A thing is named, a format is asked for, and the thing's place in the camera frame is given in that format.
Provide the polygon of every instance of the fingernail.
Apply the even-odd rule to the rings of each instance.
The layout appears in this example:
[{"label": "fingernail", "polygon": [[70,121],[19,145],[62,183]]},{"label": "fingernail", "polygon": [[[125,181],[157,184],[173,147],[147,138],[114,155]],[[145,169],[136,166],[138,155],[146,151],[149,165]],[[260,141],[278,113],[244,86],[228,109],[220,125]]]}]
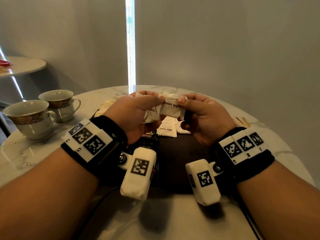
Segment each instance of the fingernail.
[{"label": "fingernail", "polygon": [[186,101],[186,99],[185,99],[185,98],[180,98],[180,99],[178,99],[178,103],[179,103],[179,104],[183,104],[183,103],[184,103],[184,101]]}]

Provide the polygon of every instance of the forearm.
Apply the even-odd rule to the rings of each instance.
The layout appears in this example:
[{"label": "forearm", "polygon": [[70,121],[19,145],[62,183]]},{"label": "forearm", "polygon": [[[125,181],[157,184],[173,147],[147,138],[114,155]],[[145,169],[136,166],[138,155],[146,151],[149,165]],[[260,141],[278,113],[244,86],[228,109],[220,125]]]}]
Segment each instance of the forearm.
[{"label": "forearm", "polygon": [[98,179],[57,149],[0,189],[2,239],[68,239]]},{"label": "forearm", "polygon": [[320,193],[278,161],[238,191],[264,237],[320,239]]}]

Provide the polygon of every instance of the wall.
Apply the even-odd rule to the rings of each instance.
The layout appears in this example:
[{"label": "wall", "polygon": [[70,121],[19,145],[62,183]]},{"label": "wall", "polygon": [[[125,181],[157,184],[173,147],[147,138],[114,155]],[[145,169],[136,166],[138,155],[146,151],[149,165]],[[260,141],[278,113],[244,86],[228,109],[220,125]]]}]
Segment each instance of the wall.
[{"label": "wall", "polygon": [[137,84],[181,87],[263,121],[320,185],[320,0],[136,0]]},{"label": "wall", "polygon": [[48,68],[20,78],[37,89],[75,94],[126,85],[125,0],[0,0],[6,55],[39,58]]}]

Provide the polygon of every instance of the gold decorative band on cup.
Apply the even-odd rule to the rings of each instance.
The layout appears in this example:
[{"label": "gold decorative band on cup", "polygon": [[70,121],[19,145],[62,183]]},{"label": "gold decorative band on cup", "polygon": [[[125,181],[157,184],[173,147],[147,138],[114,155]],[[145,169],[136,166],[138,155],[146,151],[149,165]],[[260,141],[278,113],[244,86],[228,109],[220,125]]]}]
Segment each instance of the gold decorative band on cup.
[{"label": "gold decorative band on cup", "polygon": [[61,109],[71,105],[71,98],[62,101],[48,101],[49,109]]},{"label": "gold decorative band on cup", "polygon": [[36,113],[29,116],[21,116],[21,117],[11,117],[10,120],[14,122],[15,125],[31,125],[40,121],[43,121],[43,112]]}]

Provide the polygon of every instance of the cup handle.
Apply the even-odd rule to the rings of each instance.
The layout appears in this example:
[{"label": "cup handle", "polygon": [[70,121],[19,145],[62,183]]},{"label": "cup handle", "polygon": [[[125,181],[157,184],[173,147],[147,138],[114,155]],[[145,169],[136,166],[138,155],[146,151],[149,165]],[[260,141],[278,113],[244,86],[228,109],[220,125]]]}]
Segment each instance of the cup handle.
[{"label": "cup handle", "polygon": [[74,110],[74,112],[76,112],[76,111],[80,108],[80,106],[81,106],[81,100],[75,98],[72,102],[74,102],[75,100],[78,100],[79,106]]},{"label": "cup handle", "polygon": [[55,122],[57,120],[57,115],[53,111],[47,111],[46,114],[49,114],[51,117],[52,122]]}]

